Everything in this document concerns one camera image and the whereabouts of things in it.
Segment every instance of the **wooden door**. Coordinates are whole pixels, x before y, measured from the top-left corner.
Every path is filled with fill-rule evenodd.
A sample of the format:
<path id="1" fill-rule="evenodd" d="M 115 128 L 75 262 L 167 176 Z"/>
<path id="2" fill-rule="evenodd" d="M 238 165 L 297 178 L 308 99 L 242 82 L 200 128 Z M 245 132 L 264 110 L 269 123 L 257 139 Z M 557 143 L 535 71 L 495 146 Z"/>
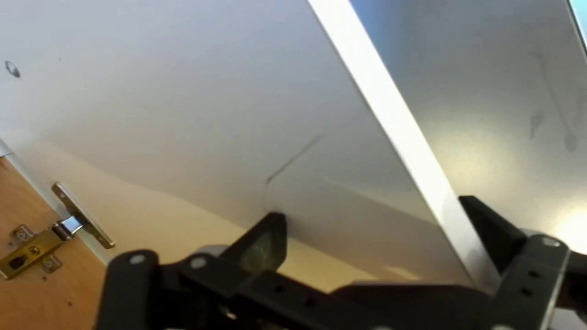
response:
<path id="1" fill-rule="evenodd" d="M 35 233 L 58 220 L 22 174 L 0 159 L 0 255 L 7 255 L 9 233 L 25 223 Z M 82 330 L 91 328 L 104 266 L 73 238 L 55 255 L 62 267 L 44 273 L 33 266 L 11 280 L 0 280 L 0 328 L 3 330 Z"/>

